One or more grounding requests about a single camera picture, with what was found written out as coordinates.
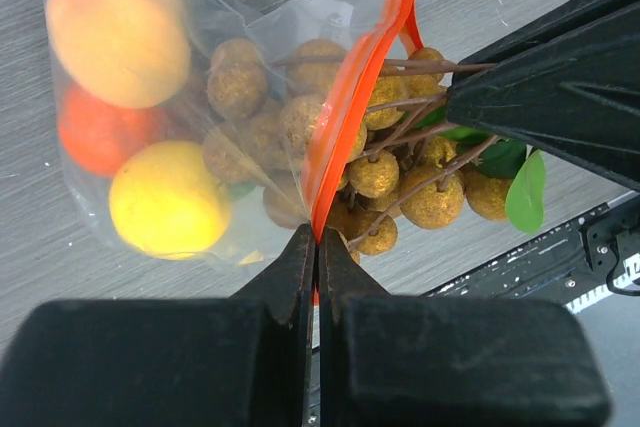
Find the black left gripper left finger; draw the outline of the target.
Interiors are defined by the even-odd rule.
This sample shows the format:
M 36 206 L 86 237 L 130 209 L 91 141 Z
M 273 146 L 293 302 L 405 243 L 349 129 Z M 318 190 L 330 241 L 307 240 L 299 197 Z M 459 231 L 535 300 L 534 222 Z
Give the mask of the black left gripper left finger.
M 313 233 L 227 298 L 49 301 L 1 363 L 5 426 L 301 426 Z

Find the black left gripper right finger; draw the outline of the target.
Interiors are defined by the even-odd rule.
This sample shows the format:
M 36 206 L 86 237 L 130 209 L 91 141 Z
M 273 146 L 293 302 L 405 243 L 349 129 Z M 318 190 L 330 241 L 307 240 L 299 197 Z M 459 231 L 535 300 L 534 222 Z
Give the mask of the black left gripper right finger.
M 602 426 L 612 401 L 584 331 L 540 300 L 401 296 L 335 230 L 318 245 L 325 426 Z

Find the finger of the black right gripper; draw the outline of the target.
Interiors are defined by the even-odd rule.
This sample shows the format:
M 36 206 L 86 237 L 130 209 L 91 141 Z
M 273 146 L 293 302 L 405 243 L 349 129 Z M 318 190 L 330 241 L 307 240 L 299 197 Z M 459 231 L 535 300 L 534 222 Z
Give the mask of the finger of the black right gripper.
M 639 39 L 532 48 L 454 85 L 447 119 L 639 188 Z
M 460 61 L 498 63 L 620 13 L 639 0 L 569 0 Z

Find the yellow lemon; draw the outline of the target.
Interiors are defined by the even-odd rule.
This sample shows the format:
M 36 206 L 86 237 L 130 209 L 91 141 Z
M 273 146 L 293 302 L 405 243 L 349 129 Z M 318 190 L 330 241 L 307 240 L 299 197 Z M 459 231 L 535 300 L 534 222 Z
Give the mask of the yellow lemon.
M 109 190 L 119 237 L 155 258 L 184 260 L 213 247 L 227 231 L 231 201 L 204 163 L 201 145 L 155 143 L 119 169 Z

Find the brown longan bunch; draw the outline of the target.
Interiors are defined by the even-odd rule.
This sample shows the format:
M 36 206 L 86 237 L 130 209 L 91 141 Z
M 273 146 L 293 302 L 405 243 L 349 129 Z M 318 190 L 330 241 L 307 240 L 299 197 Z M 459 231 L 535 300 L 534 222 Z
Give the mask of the brown longan bunch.
M 225 41 L 211 56 L 206 94 L 222 120 L 205 137 L 205 165 L 232 199 L 260 188 L 267 217 L 280 227 L 310 216 L 303 160 L 346 53 L 328 39 L 302 43 L 282 63 L 285 101 L 271 96 L 252 41 Z M 542 225 L 542 157 L 523 142 L 446 121 L 446 70 L 442 54 L 426 46 L 405 62 L 385 61 L 377 76 L 326 219 L 354 258 L 391 250 L 401 217 L 438 230 L 470 208 L 525 233 Z

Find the clear zip bag orange zipper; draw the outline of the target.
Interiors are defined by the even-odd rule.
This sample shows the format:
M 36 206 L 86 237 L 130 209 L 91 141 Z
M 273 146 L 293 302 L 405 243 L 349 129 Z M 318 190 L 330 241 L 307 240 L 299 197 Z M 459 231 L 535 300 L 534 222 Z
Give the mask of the clear zip bag orange zipper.
M 257 45 L 266 66 L 271 96 L 279 101 L 285 101 L 290 93 L 282 63 L 302 43 L 328 39 L 346 49 L 338 78 L 323 101 L 320 124 L 304 156 L 301 172 L 302 198 L 311 213 L 296 228 L 308 226 L 319 234 L 326 224 L 330 197 L 345 164 L 348 145 L 355 137 L 385 60 L 412 53 L 421 44 L 415 0 L 291 0 L 266 15 L 233 0 L 182 1 L 191 68 L 186 83 L 174 97 L 148 107 L 163 112 L 165 128 L 164 137 L 146 147 L 162 141 L 185 140 L 203 148 L 206 135 L 222 120 L 208 101 L 206 85 L 211 56 L 225 41 L 242 38 Z M 58 61 L 47 23 L 46 29 L 58 120 L 67 88 L 72 84 L 81 86 Z M 151 257 L 126 244 L 111 220 L 109 190 L 122 166 L 111 178 L 96 176 L 77 165 L 60 139 L 59 142 L 69 191 L 87 226 L 102 243 L 175 264 L 205 263 L 228 276 L 225 284 L 228 291 L 236 290 L 279 256 L 296 229 L 280 227 L 267 217 L 260 188 L 239 199 L 232 199 L 227 191 L 231 201 L 230 224 L 213 247 L 184 260 Z

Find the orange tangerine with leaf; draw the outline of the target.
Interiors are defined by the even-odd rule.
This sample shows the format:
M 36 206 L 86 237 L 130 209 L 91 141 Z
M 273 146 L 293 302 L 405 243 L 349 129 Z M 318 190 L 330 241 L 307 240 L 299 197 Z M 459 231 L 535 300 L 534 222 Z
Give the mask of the orange tangerine with leaf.
M 114 106 L 72 84 L 57 127 L 62 147 L 77 165 L 111 178 L 134 154 L 164 137 L 165 116 L 155 108 Z

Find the orange fruit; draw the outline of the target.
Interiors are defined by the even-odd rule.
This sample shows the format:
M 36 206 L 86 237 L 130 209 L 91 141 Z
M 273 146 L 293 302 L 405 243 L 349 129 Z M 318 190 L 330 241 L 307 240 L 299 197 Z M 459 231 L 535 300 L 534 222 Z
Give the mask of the orange fruit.
M 56 57 L 89 94 L 142 109 L 187 81 L 191 48 L 182 0 L 46 0 Z

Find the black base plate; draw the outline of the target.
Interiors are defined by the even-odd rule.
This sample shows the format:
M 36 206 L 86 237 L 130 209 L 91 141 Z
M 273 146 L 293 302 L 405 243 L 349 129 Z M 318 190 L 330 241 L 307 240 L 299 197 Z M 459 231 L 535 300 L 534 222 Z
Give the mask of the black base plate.
M 578 313 L 639 293 L 639 195 L 600 204 L 426 293 L 530 297 Z

